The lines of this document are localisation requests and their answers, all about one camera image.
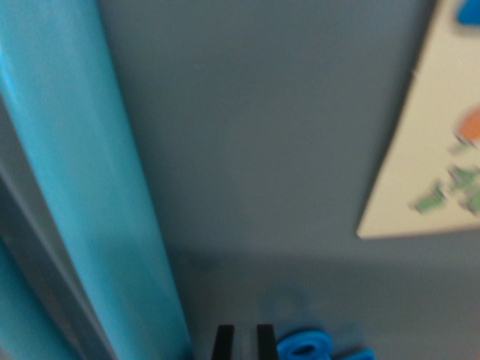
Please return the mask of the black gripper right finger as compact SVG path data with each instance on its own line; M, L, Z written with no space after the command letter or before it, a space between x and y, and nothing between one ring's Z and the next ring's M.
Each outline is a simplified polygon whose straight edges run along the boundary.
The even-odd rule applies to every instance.
M278 360L275 330L271 324L259 324L256 327L257 351L259 360Z

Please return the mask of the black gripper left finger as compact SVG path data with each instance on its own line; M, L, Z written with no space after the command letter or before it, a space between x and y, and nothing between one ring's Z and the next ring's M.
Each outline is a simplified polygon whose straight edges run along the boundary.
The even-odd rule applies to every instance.
M217 327L211 360L232 359L234 332L234 325L219 325Z

